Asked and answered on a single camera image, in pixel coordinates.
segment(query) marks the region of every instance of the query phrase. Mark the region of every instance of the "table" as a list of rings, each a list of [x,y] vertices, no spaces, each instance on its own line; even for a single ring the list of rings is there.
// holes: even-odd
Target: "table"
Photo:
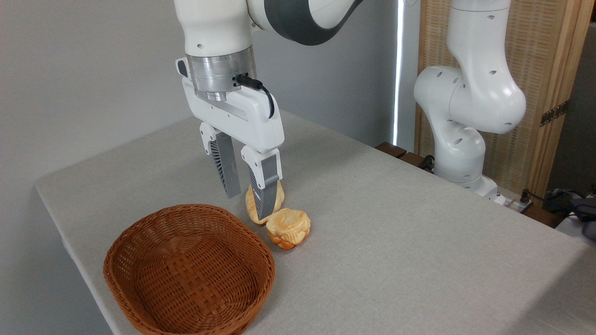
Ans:
[[[594,248],[348,137],[283,119],[284,206],[312,220],[289,252],[250,223],[244,196],[227,199],[196,119],[36,183],[115,334],[137,332],[104,282],[105,254],[136,220],[180,203],[223,207],[272,249],[275,285],[246,334],[596,333]]]

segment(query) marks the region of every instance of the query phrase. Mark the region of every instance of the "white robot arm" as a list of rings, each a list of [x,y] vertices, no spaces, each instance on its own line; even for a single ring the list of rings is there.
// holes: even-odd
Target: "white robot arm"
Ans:
[[[174,0],[187,56],[176,62],[205,152],[228,197],[240,193],[231,138],[244,143],[257,213],[273,212],[284,131],[275,98],[256,80],[252,33],[304,45],[332,38],[362,0]]]
[[[414,86],[433,131],[435,174],[497,202],[496,184],[482,175],[485,142],[476,129],[507,133],[526,110],[505,59],[510,1],[452,0],[447,45],[461,69],[426,68]]]

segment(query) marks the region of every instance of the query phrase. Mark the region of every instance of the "brown woven basket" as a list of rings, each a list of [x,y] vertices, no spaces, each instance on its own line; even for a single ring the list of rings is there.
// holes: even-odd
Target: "brown woven basket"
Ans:
[[[255,233],[227,210],[164,208],[114,242],[104,278],[143,334],[240,334],[271,292],[275,264]]]

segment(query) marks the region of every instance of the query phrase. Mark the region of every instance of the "gray wall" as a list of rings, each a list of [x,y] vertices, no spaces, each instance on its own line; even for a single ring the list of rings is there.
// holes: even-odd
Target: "gray wall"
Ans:
[[[573,84],[548,189],[587,193],[596,183],[596,23],[591,23]]]
[[[171,1],[2,5],[0,334],[108,334],[33,183],[191,116],[173,67],[182,30]],[[281,108],[378,144],[390,138],[394,26],[392,2],[366,0],[325,45],[261,33],[259,77]]]

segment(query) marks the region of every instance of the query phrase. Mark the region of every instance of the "bread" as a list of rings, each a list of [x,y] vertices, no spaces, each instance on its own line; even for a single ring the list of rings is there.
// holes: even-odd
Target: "bread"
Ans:
[[[275,197],[275,206],[273,208],[273,212],[277,212],[281,208],[281,204],[285,200],[284,189],[281,188],[281,182],[277,181],[277,196]],[[269,217],[265,217],[262,220],[259,220],[259,215],[257,214],[257,207],[254,204],[254,195],[253,195],[253,188],[249,185],[249,191],[246,192],[246,196],[244,198],[244,202],[246,203],[246,211],[249,213],[250,220],[258,225],[264,225],[267,223]]]
[[[310,234],[311,219],[301,210],[284,208],[269,216],[266,227],[273,243],[290,250]]]

